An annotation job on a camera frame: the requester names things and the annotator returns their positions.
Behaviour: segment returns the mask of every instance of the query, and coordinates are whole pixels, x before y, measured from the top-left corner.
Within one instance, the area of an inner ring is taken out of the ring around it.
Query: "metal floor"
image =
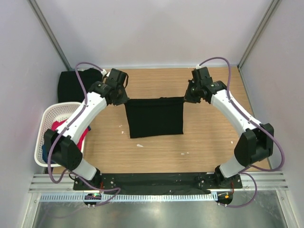
[[[235,192],[233,205],[253,195]],[[254,202],[240,209],[217,206],[213,201],[111,203],[95,209],[83,208],[62,219],[83,203],[39,203],[34,228],[286,228],[275,191],[259,191]]]

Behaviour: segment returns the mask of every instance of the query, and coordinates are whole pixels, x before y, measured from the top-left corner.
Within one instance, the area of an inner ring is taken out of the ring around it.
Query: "metal frame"
[[[288,185],[281,171],[275,172],[248,172],[256,180],[258,190],[276,190],[282,211],[288,227],[299,227],[294,215],[293,207],[290,200]],[[60,174],[54,174],[55,179],[58,179]],[[235,191],[254,191],[255,187],[251,178],[247,175],[240,175],[243,188],[235,189]],[[28,211],[26,213],[23,228],[32,227],[35,215],[40,202],[83,202],[84,196],[90,192],[98,192],[95,190],[89,191],[74,191],[74,181],[67,174],[64,175],[59,184],[54,184],[48,174],[35,174],[29,188],[29,194],[32,194]],[[125,196],[119,195],[115,202],[166,202],[166,201],[210,201],[215,200],[218,191],[230,191],[231,189],[210,189],[210,195],[194,195],[194,196]]]
[[[276,172],[248,172],[256,181],[258,190],[288,190],[287,183],[281,171]],[[235,189],[235,191],[253,191],[255,190],[251,178],[247,175],[241,174],[243,183],[242,189]],[[58,179],[60,174],[54,174],[54,178]],[[32,183],[29,187],[29,193],[70,193],[70,192],[98,192],[96,190],[90,191],[74,191],[74,181],[69,178],[67,174],[64,175],[59,184],[54,184],[48,174],[35,174]],[[231,189],[210,189],[211,191],[230,191]]]
[[[36,0],[28,0],[30,6],[32,7],[35,15],[37,16],[41,26],[43,27],[44,31],[46,32],[48,38],[50,39],[51,43],[54,46],[54,49],[58,53],[59,57],[61,58],[63,64],[65,65],[67,70],[72,70],[70,63],[67,60],[67,57],[63,50],[61,49],[51,27],[48,25],[46,18],[44,17],[39,5],[37,4]]]
[[[247,60],[250,52],[252,51],[253,47],[261,37],[264,29],[266,28],[267,24],[269,23],[271,17],[273,16],[275,10],[278,8],[279,4],[281,3],[281,0],[272,0],[271,3],[269,4],[268,9],[266,10],[266,13],[264,14],[260,24],[258,25],[251,41],[249,42],[241,60],[238,65],[238,68],[241,69],[242,66],[244,65],[245,61]]]

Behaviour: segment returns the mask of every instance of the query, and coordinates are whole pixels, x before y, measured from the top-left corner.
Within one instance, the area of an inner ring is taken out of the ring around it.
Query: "black mounting plate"
[[[214,174],[210,172],[104,173],[102,180],[104,189],[119,187],[122,195],[200,195],[210,194],[211,189],[231,189],[231,182],[219,187]],[[232,182],[235,189],[243,188],[239,175],[236,175]],[[90,190],[78,178],[73,189]]]

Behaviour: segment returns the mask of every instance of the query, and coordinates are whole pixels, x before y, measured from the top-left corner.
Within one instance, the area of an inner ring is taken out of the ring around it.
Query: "wooden table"
[[[132,98],[184,96],[188,68],[127,69]],[[209,68],[214,81],[225,84],[227,68]],[[232,69],[231,92],[251,112],[238,69]],[[108,106],[90,124],[85,139],[84,158],[104,173],[201,172],[228,161],[238,142],[238,135],[224,115],[212,105],[184,104],[183,135],[165,135],[130,139],[124,105]],[[269,168],[268,161],[258,162]],[[63,169],[56,168],[54,173]]]

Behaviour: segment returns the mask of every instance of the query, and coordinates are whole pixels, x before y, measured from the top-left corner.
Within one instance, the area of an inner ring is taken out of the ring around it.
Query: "white wall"
[[[304,1],[282,1],[242,72],[255,115],[270,122],[286,155],[288,186],[304,211]],[[280,163],[278,149],[271,163]]]
[[[57,100],[65,70],[25,0],[0,7],[0,227],[20,227],[33,174],[43,111]]]
[[[37,0],[71,66],[106,68],[238,64],[270,2]]]

